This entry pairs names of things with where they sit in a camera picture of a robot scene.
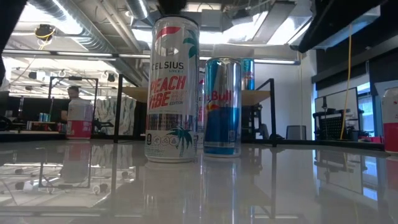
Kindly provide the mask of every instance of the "table surface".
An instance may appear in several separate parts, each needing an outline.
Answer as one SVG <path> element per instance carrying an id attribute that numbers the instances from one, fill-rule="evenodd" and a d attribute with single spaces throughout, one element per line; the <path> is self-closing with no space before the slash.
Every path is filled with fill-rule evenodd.
<path id="1" fill-rule="evenodd" d="M 398 159 L 383 152 L 243 144 L 235 159 L 198 150 L 194 162 L 159 164 L 147 161 L 139 141 L 10 142 L 0 149 L 0 223 L 398 220 Z"/>

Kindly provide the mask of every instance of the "person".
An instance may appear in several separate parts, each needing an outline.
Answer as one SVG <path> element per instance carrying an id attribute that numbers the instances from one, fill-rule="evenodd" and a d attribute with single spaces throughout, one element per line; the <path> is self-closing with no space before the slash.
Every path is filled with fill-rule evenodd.
<path id="1" fill-rule="evenodd" d="M 68 95 L 69 99 L 79 99 L 79 88 L 77 86 L 71 86 L 68 88 Z M 68 101 L 68 104 L 66 104 L 62 110 L 61 110 L 61 119 L 64 121 L 68 120 L 68 107 L 69 107 L 70 101 Z"/>

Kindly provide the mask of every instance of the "whiteboard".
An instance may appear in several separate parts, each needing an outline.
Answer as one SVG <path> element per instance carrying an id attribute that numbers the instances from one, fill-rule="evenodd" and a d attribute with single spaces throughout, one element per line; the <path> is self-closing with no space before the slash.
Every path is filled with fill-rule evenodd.
<path id="1" fill-rule="evenodd" d="M 326 103 L 328 108 L 334 108 L 336 110 L 343 110 L 345 107 L 346 101 L 346 91 L 340 91 L 337 93 L 333 93 L 330 95 L 325 96 Z M 323 97 L 319 97 L 315 99 L 315 112 L 324 112 L 325 110 L 322 108 L 323 104 Z M 347 109 L 350 110 L 349 113 L 346 113 L 346 120 L 347 119 L 358 119 L 358 95 L 357 89 L 351 88 L 348 90 L 347 96 Z M 359 130 L 359 122 L 356 121 L 347 121 L 347 126 L 354 126 L 355 130 Z"/>

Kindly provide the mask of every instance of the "celsius logo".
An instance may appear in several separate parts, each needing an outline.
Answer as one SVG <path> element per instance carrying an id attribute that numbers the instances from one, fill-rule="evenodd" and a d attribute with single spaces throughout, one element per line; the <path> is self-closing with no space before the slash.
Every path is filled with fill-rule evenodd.
<path id="1" fill-rule="evenodd" d="M 161 56 L 175 55 L 178 49 L 175 48 L 176 38 L 171 35 L 177 33 L 181 27 L 164 27 L 156 35 L 155 50 Z"/>

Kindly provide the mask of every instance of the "wooden shelf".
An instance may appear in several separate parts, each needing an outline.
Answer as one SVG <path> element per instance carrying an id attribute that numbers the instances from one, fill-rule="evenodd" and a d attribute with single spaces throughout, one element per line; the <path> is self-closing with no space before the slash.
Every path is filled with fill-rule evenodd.
<path id="1" fill-rule="evenodd" d="M 147 103 L 148 87 L 123 87 L 123 93 L 138 102 Z M 270 96 L 270 91 L 242 90 L 242 106 L 256 105 Z"/>

